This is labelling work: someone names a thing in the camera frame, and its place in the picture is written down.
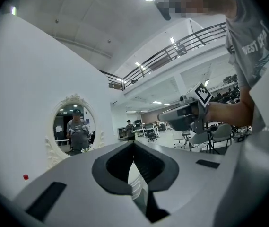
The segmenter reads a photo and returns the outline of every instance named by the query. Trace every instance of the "black stripe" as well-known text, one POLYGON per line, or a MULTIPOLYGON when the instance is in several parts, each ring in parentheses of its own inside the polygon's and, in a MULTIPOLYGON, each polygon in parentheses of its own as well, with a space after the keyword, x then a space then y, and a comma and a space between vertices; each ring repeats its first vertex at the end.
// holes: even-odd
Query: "black stripe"
POLYGON ((203 166, 207 166, 207 167, 215 168, 215 169, 218 169, 218 167, 219 167, 219 163, 217 163, 217 162, 213 162, 213 161, 198 160, 198 161, 195 162, 195 163, 196 163, 196 164, 203 165, 203 166))
POLYGON ((53 182, 26 210, 27 214, 43 221, 67 185, 53 182))

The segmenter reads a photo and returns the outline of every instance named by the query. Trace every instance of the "baseball cap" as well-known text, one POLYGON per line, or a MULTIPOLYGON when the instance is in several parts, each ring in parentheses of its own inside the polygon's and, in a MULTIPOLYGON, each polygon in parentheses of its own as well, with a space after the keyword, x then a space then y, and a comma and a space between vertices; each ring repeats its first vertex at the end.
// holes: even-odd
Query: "baseball cap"
POLYGON ((74 110, 72 111, 72 115, 73 115, 73 116, 81 116, 81 111, 80 111, 79 109, 74 109, 74 110))

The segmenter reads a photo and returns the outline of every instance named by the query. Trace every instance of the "gray panel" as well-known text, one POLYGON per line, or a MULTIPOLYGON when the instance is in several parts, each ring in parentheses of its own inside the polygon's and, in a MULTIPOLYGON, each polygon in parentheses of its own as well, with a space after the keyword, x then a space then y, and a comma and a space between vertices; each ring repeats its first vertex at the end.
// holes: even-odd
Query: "gray panel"
MULTIPOLYGON (((28 185, 15 203, 26 209, 53 181, 68 186, 49 213, 51 226, 151 226, 130 196, 107 193, 91 174, 99 156, 118 143, 70 157, 28 185)), ((228 226, 249 214, 269 191, 269 130, 233 144, 225 156, 194 153, 148 143, 179 165, 167 191, 154 193, 159 208, 170 216, 153 226, 228 226), (196 164, 199 159, 220 163, 218 169, 196 164)))

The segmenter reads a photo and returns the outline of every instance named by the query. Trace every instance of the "person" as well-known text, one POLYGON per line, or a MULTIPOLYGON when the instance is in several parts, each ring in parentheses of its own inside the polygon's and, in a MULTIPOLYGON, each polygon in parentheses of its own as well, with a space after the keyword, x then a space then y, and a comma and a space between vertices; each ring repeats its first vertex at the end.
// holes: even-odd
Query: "person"
POLYGON ((92 132, 91 138, 90 138, 90 144, 93 144, 95 141, 95 131, 92 132))
POLYGON ((82 149, 89 147, 87 139, 89 130, 86 121, 81 119, 81 111, 79 109, 73 110, 72 120, 67 123, 66 131, 66 137, 68 139, 71 138, 71 147, 75 155, 80 154, 82 149))
POLYGON ((134 126, 130 120, 127 120, 127 124, 125 131, 127 132, 128 140, 135 140, 134 126))
POLYGON ((206 121, 218 121, 238 127, 253 123, 253 131, 265 126, 249 94, 250 89, 269 67, 269 25, 252 0, 175 0, 181 13, 226 16, 226 48, 237 73, 240 102, 227 105, 210 102, 206 121))

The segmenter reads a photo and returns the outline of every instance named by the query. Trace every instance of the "ornate mirror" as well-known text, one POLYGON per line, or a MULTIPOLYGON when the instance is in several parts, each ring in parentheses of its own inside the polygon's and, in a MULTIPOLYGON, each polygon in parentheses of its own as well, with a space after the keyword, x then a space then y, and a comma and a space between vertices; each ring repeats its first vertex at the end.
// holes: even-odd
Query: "ornate mirror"
POLYGON ((97 115, 77 94, 57 104, 47 128, 48 168, 70 156, 104 146, 97 115))

